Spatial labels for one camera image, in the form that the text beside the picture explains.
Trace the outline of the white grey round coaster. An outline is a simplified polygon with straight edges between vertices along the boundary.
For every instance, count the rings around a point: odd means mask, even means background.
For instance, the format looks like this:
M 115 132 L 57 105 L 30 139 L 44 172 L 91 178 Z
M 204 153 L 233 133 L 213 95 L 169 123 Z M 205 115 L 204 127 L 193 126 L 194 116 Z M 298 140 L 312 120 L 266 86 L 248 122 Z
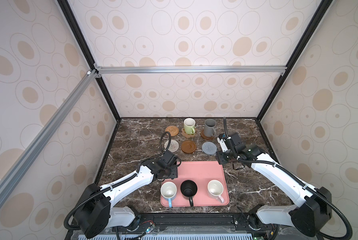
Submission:
M 165 150 L 165 149 L 167 148 L 167 146 L 168 146 L 168 141 L 166 141 L 166 142 L 164 143 L 163 149 Z M 176 140 L 171 140 L 170 146 L 169 146 L 168 150 L 169 150 L 170 152 L 174 153 L 174 152 L 176 152 L 178 149 L 179 149 L 179 143 L 178 143 Z

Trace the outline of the small brown wooden coaster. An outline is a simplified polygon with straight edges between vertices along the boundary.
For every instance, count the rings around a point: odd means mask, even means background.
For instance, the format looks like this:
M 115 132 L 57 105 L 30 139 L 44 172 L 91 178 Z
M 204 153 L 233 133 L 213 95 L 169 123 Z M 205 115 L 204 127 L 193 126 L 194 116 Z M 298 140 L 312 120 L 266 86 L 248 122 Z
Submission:
M 196 151 L 197 145 L 194 141 L 187 140 L 181 144 L 181 150 L 186 154 L 192 154 Z

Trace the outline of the light blue woven coaster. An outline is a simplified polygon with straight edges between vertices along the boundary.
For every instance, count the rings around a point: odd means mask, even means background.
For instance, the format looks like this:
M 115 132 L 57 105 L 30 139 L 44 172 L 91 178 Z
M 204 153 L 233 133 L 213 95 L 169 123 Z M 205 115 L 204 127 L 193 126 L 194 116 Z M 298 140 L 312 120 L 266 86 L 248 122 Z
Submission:
M 212 142 L 205 142 L 202 145 L 202 151 L 207 155 L 213 156 L 213 155 L 215 155 L 217 153 L 218 148 Z

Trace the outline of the black mug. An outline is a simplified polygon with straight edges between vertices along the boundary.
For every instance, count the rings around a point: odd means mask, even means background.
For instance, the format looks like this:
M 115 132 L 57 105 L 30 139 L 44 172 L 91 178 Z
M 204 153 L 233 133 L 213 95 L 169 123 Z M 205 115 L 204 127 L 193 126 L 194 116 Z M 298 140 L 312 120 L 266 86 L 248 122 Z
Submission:
M 194 206 L 193 198 L 198 192 L 197 184 L 192 180 L 186 180 L 181 184 L 181 193 L 186 200 L 189 201 L 190 206 Z

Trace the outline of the woven rattan coaster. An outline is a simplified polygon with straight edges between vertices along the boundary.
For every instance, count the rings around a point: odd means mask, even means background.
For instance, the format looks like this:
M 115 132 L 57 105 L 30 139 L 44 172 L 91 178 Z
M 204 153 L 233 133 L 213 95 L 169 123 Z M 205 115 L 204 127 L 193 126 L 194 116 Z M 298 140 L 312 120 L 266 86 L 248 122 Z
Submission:
M 178 135 L 179 133 L 179 129 L 176 126 L 168 126 L 165 131 L 169 132 L 172 137 Z

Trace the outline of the cork paw print coaster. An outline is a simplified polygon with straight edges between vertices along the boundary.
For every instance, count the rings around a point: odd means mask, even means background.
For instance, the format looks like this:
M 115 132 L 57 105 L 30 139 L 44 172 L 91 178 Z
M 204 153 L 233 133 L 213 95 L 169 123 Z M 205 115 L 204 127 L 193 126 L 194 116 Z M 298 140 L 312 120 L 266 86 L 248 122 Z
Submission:
M 186 138 L 186 139 L 189 139 L 189 138 L 194 138 L 196 135 L 197 135 L 197 131 L 195 131 L 194 134 L 187 134 L 185 129 L 182 128 L 182 135 Z

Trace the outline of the grey mug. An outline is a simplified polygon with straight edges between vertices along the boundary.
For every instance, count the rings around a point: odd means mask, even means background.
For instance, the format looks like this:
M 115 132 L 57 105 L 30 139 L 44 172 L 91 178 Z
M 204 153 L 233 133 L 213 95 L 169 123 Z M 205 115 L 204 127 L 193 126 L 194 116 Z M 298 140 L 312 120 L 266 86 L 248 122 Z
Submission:
M 214 138 L 217 134 L 216 121 L 213 119 L 207 119 L 204 125 L 204 136 L 207 138 Z

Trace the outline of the pink mug white inside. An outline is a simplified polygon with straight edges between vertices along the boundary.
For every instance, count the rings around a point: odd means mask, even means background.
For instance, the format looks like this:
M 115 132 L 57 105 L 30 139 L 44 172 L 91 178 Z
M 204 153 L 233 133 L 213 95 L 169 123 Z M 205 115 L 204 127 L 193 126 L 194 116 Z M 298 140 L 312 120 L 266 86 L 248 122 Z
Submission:
M 221 203 L 225 202 L 225 199 L 222 197 L 224 192 L 223 184 L 218 180 L 211 180 L 207 186 L 208 189 L 208 196 L 211 199 L 216 199 Z

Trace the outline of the brown wooden round coaster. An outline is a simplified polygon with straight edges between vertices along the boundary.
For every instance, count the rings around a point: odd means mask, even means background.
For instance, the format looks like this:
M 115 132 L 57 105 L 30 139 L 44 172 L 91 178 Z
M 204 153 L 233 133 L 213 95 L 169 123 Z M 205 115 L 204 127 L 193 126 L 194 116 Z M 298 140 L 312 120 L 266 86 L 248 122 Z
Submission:
M 204 130 L 202 130 L 201 132 L 201 137 L 205 140 L 213 140 L 215 137 L 214 136 L 211 136 L 211 137 L 207 137 L 205 134 L 204 134 Z

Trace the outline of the green mug white inside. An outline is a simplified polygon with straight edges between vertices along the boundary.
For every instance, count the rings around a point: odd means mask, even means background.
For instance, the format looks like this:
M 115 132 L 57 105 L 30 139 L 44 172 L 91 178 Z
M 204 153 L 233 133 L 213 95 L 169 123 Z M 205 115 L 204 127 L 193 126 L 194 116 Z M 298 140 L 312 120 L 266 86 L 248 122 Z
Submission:
M 186 118 L 184 120 L 184 130 L 188 135 L 194 135 L 196 133 L 195 129 L 196 121 L 193 118 Z

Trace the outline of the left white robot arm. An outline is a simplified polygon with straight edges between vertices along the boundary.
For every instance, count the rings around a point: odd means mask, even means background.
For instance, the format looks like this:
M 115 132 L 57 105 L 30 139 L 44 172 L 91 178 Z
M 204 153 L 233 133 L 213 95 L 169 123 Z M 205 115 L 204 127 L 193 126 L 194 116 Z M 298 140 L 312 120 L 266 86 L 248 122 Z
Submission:
M 82 231 L 86 238 L 91 239 L 106 228 L 130 226 L 136 214 L 129 207 L 116 208 L 115 205 L 154 181 L 177 178 L 179 166 L 175 159 L 156 158 L 143 162 L 135 171 L 109 184 L 100 187 L 90 184 L 65 217 L 64 228 Z

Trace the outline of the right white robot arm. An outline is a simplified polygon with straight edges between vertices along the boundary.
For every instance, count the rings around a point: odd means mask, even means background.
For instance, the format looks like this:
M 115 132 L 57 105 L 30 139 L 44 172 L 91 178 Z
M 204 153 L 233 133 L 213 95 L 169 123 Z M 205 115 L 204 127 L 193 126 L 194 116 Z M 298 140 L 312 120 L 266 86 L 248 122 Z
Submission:
M 321 228 L 328 223 L 332 214 L 336 213 L 346 227 L 342 239 L 352 238 L 353 230 L 350 222 L 332 203 L 332 195 L 326 188 L 317 189 L 302 181 L 258 146 L 237 148 L 221 144 L 221 151 L 217 152 L 216 159 L 221 165 L 236 161 L 250 167 L 270 180 L 291 199 L 290 206 L 258 204 L 251 209 L 247 221 L 252 230 L 258 231 L 264 225 L 284 225 L 296 228 L 307 237 L 319 235 L 333 240 L 334 237 L 322 233 Z

